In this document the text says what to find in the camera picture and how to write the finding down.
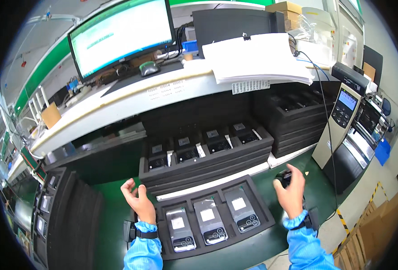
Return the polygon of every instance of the monitor screen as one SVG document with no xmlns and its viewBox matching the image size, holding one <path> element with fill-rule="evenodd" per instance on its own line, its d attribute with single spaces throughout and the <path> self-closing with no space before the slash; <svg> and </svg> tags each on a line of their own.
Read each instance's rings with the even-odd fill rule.
<svg viewBox="0 0 398 270">
<path fill-rule="evenodd" d="M 355 105 L 357 104 L 357 101 L 344 91 L 340 91 L 340 96 L 338 100 L 346 105 L 351 111 L 353 111 L 353 108 L 355 108 Z"/>
<path fill-rule="evenodd" d="M 88 19 L 69 33 L 82 79 L 123 58 L 172 42 L 167 0 L 129 0 Z"/>
</svg>

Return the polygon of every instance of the stack of paper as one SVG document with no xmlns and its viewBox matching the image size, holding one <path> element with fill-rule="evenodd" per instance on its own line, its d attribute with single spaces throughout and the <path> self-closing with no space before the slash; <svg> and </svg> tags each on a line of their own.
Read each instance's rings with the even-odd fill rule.
<svg viewBox="0 0 398 270">
<path fill-rule="evenodd" d="M 249 80 L 270 80 L 271 84 L 313 83 L 314 77 L 304 62 L 293 57 L 287 33 L 253 35 L 250 38 L 233 38 L 202 46 L 217 84 Z"/>
</svg>

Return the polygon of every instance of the elastic cuff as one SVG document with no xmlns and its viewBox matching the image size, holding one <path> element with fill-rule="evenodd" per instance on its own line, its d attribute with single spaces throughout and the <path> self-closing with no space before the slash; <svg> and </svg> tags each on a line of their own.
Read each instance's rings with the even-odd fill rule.
<svg viewBox="0 0 398 270">
<path fill-rule="evenodd" d="M 153 224 L 146 223 L 144 221 L 139 221 L 135 223 L 136 229 L 141 232 L 156 232 L 157 226 Z"/>
<path fill-rule="evenodd" d="M 293 228 L 298 227 L 301 224 L 301 222 L 304 221 L 307 214 L 308 211 L 303 210 L 303 212 L 294 219 L 286 218 L 285 220 L 283 220 L 283 226 L 288 230 L 292 230 Z"/>
</svg>

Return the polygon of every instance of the binder clip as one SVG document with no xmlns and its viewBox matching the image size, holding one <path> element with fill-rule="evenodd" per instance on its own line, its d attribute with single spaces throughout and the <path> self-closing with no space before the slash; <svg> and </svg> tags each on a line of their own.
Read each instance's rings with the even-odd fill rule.
<svg viewBox="0 0 398 270">
<path fill-rule="evenodd" d="M 244 38 L 244 41 L 251 40 L 250 36 L 248 36 L 246 33 L 243 33 L 243 38 Z"/>
</svg>

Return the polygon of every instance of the smartphone in plastic bag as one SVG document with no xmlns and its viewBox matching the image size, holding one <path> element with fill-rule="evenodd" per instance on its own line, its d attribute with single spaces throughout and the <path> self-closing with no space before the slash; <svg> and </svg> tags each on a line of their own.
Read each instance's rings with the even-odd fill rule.
<svg viewBox="0 0 398 270">
<path fill-rule="evenodd" d="M 260 221 L 242 187 L 225 192 L 224 197 L 240 233 L 260 226 Z"/>
<path fill-rule="evenodd" d="M 170 240 L 175 252 L 183 252 L 196 249 L 195 239 L 187 219 L 184 207 L 166 212 Z"/>
<path fill-rule="evenodd" d="M 202 200 L 193 204 L 205 245 L 213 245 L 228 239 L 214 200 Z"/>
</svg>

